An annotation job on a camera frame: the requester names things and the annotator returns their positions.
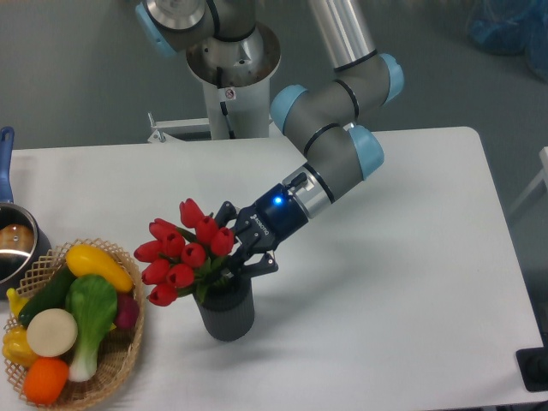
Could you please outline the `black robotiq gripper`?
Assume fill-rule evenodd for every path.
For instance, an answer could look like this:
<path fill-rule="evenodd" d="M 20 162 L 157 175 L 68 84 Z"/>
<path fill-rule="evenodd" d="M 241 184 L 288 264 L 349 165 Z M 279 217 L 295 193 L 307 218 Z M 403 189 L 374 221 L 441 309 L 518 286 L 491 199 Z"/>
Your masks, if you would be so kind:
<path fill-rule="evenodd" d="M 277 184 L 252 205 L 241 210 L 224 201 L 214 217 L 218 228 L 229 228 L 241 243 L 223 263 L 221 277 L 258 277 L 278 270 L 274 250 L 308 223 L 296 199 L 282 184 Z M 262 253 L 252 264 L 247 261 Z"/>

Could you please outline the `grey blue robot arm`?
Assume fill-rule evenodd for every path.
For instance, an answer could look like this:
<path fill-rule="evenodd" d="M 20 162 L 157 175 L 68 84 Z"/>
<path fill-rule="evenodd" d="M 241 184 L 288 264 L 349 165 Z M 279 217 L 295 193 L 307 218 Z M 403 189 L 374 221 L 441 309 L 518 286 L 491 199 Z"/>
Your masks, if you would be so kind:
<path fill-rule="evenodd" d="M 217 224 L 229 221 L 239 247 L 213 262 L 211 277 L 251 278 L 277 270 L 277 246 L 364 181 L 384 161 L 360 115 L 389 103 L 403 89 L 396 59 L 378 53 L 359 4 L 311 1 L 336 78 L 310 92 L 284 88 L 272 101 L 271 118 L 306 162 L 252 205 L 237 210 L 226 202 Z"/>

